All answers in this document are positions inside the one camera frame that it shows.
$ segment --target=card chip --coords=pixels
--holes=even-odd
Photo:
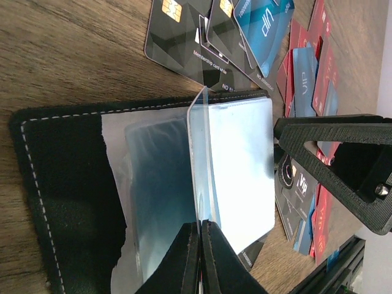
[[[162,3],[162,11],[178,23],[181,19],[182,10],[182,6],[179,5],[175,0],[164,0]]]
[[[228,17],[232,17],[233,5],[230,0],[220,0],[219,7]]]

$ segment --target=wooden table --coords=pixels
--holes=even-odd
[[[294,18],[307,28],[314,1],[295,1]],[[339,64],[339,113],[374,113],[388,0],[326,0],[331,43]],[[46,275],[21,186],[7,122],[11,112],[195,94],[200,85],[148,60],[143,53],[151,0],[0,1],[0,293],[46,292]],[[288,47],[288,38],[281,56]],[[274,117],[282,115],[275,93]],[[326,254],[359,222],[334,202]],[[281,220],[252,274],[270,293],[287,293],[313,269],[292,250]]]

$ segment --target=white stitching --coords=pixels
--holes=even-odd
[[[49,234],[50,244],[51,244],[51,247],[52,247],[52,250],[53,250],[53,254],[54,254],[54,256],[55,256],[55,262],[56,262],[56,267],[57,267],[58,274],[59,274],[59,278],[60,278],[60,282],[61,282],[62,292],[63,292],[64,294],[66,294],[66,290],[65,290],[65,288],[64,288],[64,283],[63,283],[62,277],[61,277],[61,271],[60,271],[59,263],[58,263],[58,261],[57,261],[55,244],[54,244],[54,242],[53,242],[52,234],[51,234],[51,231],[50,231],[50,226],[49,226],[49,223],[48,223],[48,218],[47,218],[47,214],[46,214],[46,209],[45,209],[45,207],[44,207],[44,205],[43,205],[42,196],[41,196],[41,191],[40,191],[39,185],[38,185],[37,175],[36,175],[36,172],[35,172],[35,170],[34,170],[34,164],[33,164],[32,161],[31,161],[31,155],[30,155],[30,152],[29,152],[29,147],[28,147],[28,145],[27,145],[27,139],[26,139],[25,127],[24,127],[24,124],[25,124],[25,123],[26,123],[26,122],[23,122],[22,125],[20,126],[20,130],[21,130],[21,133],[22,133],[22,138],[23,138],[23,141],[24,141],[24,148],[26,149],[26,152],[27,152],[27,155],[28,155],[28,158],[29,158],[29,161],[30,161],[30,167],[31,167],[31,171],[32,171],[32,176],[33,176],[33,178],[34,178],[34,183],[35,183],[36,188],[37,188],[37,194],[38,194],[39,203],[40,203],[41,209],[42,209],[43,219],[45,220],[45,223],[46,223],[46,225],[47,225],[47,230],[48,230],[48,234]]]
[[[250,96],[256,96],[257,94],[249,94],[249,95],[239,95],[239,96],[233,96],[233,97],[220,97],[220,98],[212,98],[210,100],[226,100],[226,99],[235,99],[235,98],[245,98],[245,97],[250,97]],[[176,102],[176,103],[169,103],[169,104],[162,104],[162,105],[152,105],[152,106],[144,106],[144,107],[138,107],[137,109],[151,109],[151,108],[165,108],[167,106],[173,106],[173,105],[180,105],[180,104],[186,104],[186,105],[190,105],[189,101],[182,101],[182,102]],[[125,108],[122,110],[116,110],[116,112],[127,112],[127,111],[134,111],[136,110],[136,108]],[[82,113],[81,115],[97,115],[97,114],[106,114],[106,113],[113,113],[115,112],[114,110],[109,110],[109,111],[94,111],[94,112],[90,112],[90,113]],[[80,114],[73,114],[73,115],[62,115],[62,116],[51,116],[51,117],[44,117],[44,118],[30,118],[28,121],[44,121],[47,119],[56,119],[56,118],[71,118],[71,117],[78,117],[81,116]],[[57,255],[56,255],[56,248],[55,248],[55,244],[53,242],[53,238],[52,238],[52,234],[51,234],[51,230],[50,230],[50,226],[48,223],[48,217],[46,215],[46,209],[43,205],[43,201],[42,201],[42,196],[41,196],[41,191],[38,185],[38,180],[37,180],[37,175],[36,172],[34,171],[34,165],[32,164],[32,160],[31,160],[31,155],[30,155],[30,151],[29,151],[29,147],[27,144],[27,139],[26,139],[26,135],[25,135],[25,127],[24,125],[27,123],[27,121],[23,121],[21,123],[20,126],[20,130],[21,130],[21,134],[22,134],[22,138],[24,141],[24,148],[26,149],[26,153],[30,162],[30,166],[31,166],[31,171],[32,171],[32,175],[34,178],[34,182],[37,188],[37,194],[39,197],[39,203],[41,205],[41,209],[42,209],[42,214],[43,214],[43,219],[45,220],[45,223],[47,225],[47,230],[48,230],[48,235],[49,235],[49,239],[50,239],[50,244],[52,246],[52,250],[53,250],[53,255],[55,257],[55,262],[56,262],[56,267],[58,270],[58,274],[59,274],[59,278],[60,278],[60,283],[61,283],[61,288],[62,288],[62,292],[63,294],[66,294],[66,290],[64,288],[64,282],[61,276],[61,271],[60,271],[60,267],[59,267],[59,263],[58,263],[58,259],[57,259]]]

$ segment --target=wood grain surface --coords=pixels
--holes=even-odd
[[[374,113],[388,0],[325,0],[339,64],[339,113]],[[306,28],[314,1],[295,1]],[[7,122],[13,111],[196,94],[200,85],[144,56],[151,0],[0,1],[0,293],[46,293],[46,275],[21,186]],[[281,56],[287,51],[284,40]],[[274,118],[282,99],[273,96]],[[326,254],[359,222],[334,201]],[[252,274],[270,293],[287,293],[313,269],[292,250],[281,220]]]

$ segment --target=black card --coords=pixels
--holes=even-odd
[[[154,0],[145,54],[213,91],[249,89],[251,81],[203,41],[212,0]]]
[[[246,42],[243,42],[237,22],[233,16],[230,0],[213,0],[208,20],[206,38],[209,44],[228,58],[254,83],[271,94],[276,84],[276,74],[264,78]]]
[[[306,221],[312,203],[314,189],[318,182],[295,160],[292,160],[294,183],[290,190],[283,188],[284,197]]]
[[[283,196],[282,185],[279,182],[279,177],[275,174],[275,202],[279,215],[281,216],[284,232],[287,239],[290,241],[295,233],[301,216],[296,212],[293,205]]]

